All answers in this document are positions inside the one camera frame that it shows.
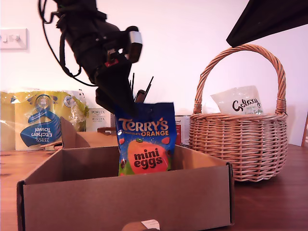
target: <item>brown table surface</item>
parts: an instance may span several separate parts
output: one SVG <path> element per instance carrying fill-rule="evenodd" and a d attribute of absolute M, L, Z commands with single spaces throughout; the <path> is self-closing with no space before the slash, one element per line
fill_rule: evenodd
<path fill-rule="evenodd" d="M 16 183 L 51 152 L 1 152 L 1 231 L 17 230 Z M 308 149 L 289 145 L 281 173 L 235 183 L 235 225 L 214 231 L 308 231 Z"/>

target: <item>blue candy bag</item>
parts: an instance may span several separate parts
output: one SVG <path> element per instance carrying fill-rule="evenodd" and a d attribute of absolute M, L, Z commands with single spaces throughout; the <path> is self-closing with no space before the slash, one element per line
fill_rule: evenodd
<path fill-rule="evenodd" d="M 171 170 L 176 140 L 173 103 L 137 103 L 138 117 L 115 114 L 119 175 Z"/>

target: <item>wicker basket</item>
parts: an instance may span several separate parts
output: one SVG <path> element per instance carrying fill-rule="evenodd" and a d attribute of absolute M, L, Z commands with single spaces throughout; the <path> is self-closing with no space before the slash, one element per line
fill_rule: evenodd
<path fill-rule="evenodd" d="M 202 92 L 208 74 L 221 59 L 238 51 L 262 54 L 276 69 L 278 94 L 275 114 L 202 114 Z M 285 88 L 282 64 L 263 47 L 245 44 L 221 52 L 200 76 L 191 115 L 190 148 L 232 162 L 237 181 L 257 182 L 276 176 L 285 163 L 287 153 Z"/>

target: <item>candy bag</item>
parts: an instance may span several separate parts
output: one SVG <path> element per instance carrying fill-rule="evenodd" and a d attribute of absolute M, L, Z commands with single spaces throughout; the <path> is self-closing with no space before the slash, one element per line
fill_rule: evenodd
<path fill-rule="evenodd" d="M 221 113 L 226 114 L 263 114 L 258 90 L 255 86 L 232 88 L 211 95 Z"/>
<path fill-rule="evenodd" d="M 119 175 L 171 170 L 176 140 L 173 103 L 136 104 L 138 117 L 115 114 Z"/>

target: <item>plastic wrap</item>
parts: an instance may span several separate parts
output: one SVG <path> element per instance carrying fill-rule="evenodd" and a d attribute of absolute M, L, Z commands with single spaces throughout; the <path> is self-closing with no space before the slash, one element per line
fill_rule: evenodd
<path fill-rule="evenodd" d="M 88 113 L 81 90 L 1 92 L 1 150 L 39 150 L 61 140 L 62 116 L 85 131 Z"/>
<path fill-rule="evenodd" d="M 255 86 L 232 88 L 211 95 L 220 112 L 225 114 L 263 114 L 259 94 Z"/>

